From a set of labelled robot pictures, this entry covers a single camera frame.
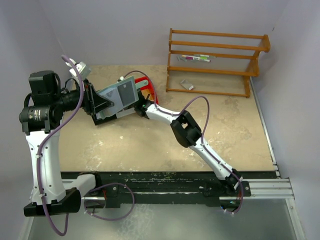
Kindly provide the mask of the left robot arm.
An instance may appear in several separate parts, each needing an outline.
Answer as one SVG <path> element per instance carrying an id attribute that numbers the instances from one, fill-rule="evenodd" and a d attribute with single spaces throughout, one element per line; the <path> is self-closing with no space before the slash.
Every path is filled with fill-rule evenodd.
<path id="1" fill-rule="evenodd" d="M 98 94 L 85 79 L 75 90 L 61 89 L 61 81 L 52 70 L 31 73 L 31 92 L 19 114 L 22 131 L 28 142 L 33 174 L 33 194 L 23 208 L 26 217 L 77 213 L 82 196 L 101 182 L 95 173 L 79 175 L 70 186 L 64 186 L 59 160 L 60 129 L 65 112 L 80 108 L 94 116 L 114 103 Z"/>

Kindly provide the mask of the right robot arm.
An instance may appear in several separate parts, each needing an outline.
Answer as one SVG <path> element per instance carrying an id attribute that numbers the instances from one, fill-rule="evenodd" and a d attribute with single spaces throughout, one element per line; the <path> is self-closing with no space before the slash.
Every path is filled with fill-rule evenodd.
<path id="1" fill-rule="evenodd" d="M 189 148 L 199 155 L 213 170 L 223 186 L 230 191 L 240 190 L 244 193 L 241 174 L 211 148 L 204 138 L 203 130 L 187 110 L 172 111 L 150 100 L 136 103 L 134 110 L 143 118 L 159 121 L 170 126 L 177 142 L 182 147 Z"/>

